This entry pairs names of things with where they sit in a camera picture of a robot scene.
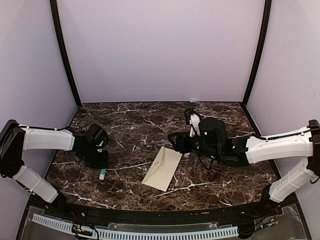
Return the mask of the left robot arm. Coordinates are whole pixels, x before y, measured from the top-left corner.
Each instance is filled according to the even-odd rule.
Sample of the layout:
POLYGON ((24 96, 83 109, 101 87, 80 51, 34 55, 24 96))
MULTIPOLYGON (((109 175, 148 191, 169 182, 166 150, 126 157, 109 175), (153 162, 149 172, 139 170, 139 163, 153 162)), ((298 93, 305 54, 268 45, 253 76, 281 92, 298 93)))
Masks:
POLYGON ((10 119, 0 132, 0 175, 51 204, 58 217, 67 218, 71 208, 64 202, 64 195, 44 179, 54 152, 73 152, 85 167, 101 170, 109 163, 104 149, 108 141, 107 132, 95 123, 77 131, 70 127, 28 126, 10 119))

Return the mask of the small glue bottle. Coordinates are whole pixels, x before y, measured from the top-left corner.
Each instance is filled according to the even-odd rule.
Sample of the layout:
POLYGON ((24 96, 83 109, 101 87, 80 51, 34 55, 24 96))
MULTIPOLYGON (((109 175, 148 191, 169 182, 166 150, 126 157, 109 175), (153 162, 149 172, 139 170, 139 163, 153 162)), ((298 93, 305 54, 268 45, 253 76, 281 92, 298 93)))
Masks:
POLYGON ((101 169, 99 172, 99 180, 103 181, 106 177, 107 170, 105 168, 101 169))

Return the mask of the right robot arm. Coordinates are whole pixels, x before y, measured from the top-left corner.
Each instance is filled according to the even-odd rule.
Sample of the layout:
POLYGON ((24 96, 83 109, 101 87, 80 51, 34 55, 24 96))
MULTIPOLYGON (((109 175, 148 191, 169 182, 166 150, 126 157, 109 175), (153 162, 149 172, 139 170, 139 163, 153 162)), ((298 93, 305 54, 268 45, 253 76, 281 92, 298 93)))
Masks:
POLYGON ((298 130, 270 136, 229 138, 225 123, 213 117, 200 120, 191 129, 195 131, 192 134, 168 135, 174 150, 181 154, 195 152, 229 167, 301 157, 292 170, 264 189, 264 199, 255 205, 255 213, 260 217, 266 217, 275 203, 282 202, 305 183, 316 183, 320 178, 320 124, 316 119, 298 130))

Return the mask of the cream envelope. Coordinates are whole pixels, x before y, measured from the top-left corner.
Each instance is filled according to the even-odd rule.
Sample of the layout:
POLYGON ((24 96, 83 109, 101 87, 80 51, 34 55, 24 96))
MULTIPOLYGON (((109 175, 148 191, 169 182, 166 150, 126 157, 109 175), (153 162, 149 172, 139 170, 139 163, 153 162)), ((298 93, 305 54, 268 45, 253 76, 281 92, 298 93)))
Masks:
POLYGON ((166 192, 181 158, 181 153, 162 146, 141 183, 166 192))

